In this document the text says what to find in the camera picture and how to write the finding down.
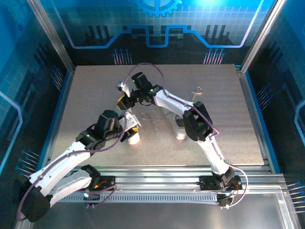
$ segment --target gear logo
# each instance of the gear logo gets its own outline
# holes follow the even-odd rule
[[[149,16],[165,16],[166,13],[172,13],[181,4],[181,0],[137,0],[138,9],[142,13],[148,13]]]

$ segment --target enclosure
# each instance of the enclosure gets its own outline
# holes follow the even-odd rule
[[[304,226],[303,1],[3,0],[0,9],[3,228]],[[249,178],[245,190],[235,170],[245,198],[215,206],[216,194],[196,184],[212,172],[202,149],[178,140],[160,107],[137,104],[140,141],[73,169],[115,176],[109,203],[86,209],[75,192],[38,222],[17,222],[14,180],[53,162],[104,110],[122,114],[116,86],[140,63],[164,81],[150,65],[131,75],[204,104],[223,156]]]

